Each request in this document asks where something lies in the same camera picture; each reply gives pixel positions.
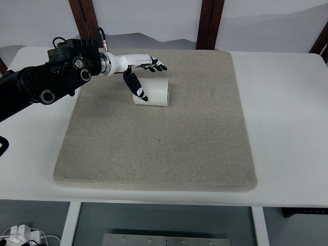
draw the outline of white wall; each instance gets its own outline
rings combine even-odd
[[[309,52],[328,22],[328,0],[225,0],[215,48]]]
[[[93,0],[107,34],[197,40],[201,0]],[[216,48],[308,52],[328,21],[328,0],[225,0]],[[78,30],[68,0],[0,0],[0,57],[13,45],[52,46]]]
[[[0,0],[0,47],[52,46],[78,30],[67,0]]]

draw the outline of metal plate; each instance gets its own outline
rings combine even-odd
[[[229,239],[105,234],[102,246],[231,246]]]

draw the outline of cardboard tube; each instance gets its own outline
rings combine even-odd
[[[167,107],[169,105],[169,79],[168,78],[138,78],[143,91],[148,97],[144,101],[133,95],[133,101],[137,105]]]

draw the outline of white cable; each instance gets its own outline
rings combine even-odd
[[[38,229],[38,228],[31,228],[31,230],[40,231],[44,236],[46,236],[45,232],[42,231],[41,229]],[[45,238],[45,241],[46,241],[46,245],[49,246],[49,243],[48,243],[47,238]]]
[[[7,232],[7,231],[9,231],[11,229],[11,227],[10,228],[8,228],[8,229],[6,229],[5,230],[5,232],[2,234],[2,236],[4,236],[5,235],[5,233]]]
[[[54,238],[56,238],[59,241],[59,243],[61,243],[60,238],[57,237],[57,236],[54,236],[54,235],[48,235],[48,236],[44,236],[44,237],[40,237],[40,238],[44,238],[45,239],[47,237],[54,237]]]

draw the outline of white table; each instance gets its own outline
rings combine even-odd
[[[9,69],[48,60],[19,50]],[[315,54],[231,52],[258,185],[249,192],[110,191],[59,187],[52,178],[76,96],[32,105],[0,123],[1,199],[328,207],[328,69]]]

